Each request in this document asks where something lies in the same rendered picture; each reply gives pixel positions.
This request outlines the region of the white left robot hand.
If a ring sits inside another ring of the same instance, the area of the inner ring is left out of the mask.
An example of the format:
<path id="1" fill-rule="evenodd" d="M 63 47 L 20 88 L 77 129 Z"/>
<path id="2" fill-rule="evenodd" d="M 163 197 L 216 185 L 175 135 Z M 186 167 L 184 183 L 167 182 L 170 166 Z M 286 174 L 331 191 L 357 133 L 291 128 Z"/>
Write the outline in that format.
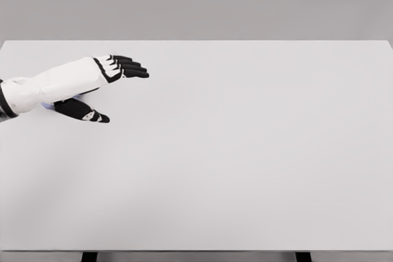
<path id="1" fill-rule="evenodd" d="M 86 57 L 45 71 L 39 79 L 39 104 L 67 117 L 97 123 L 110 118 L 79 99 L 121 79 L 146 79 L 139 62 L 122 55 Z"/>

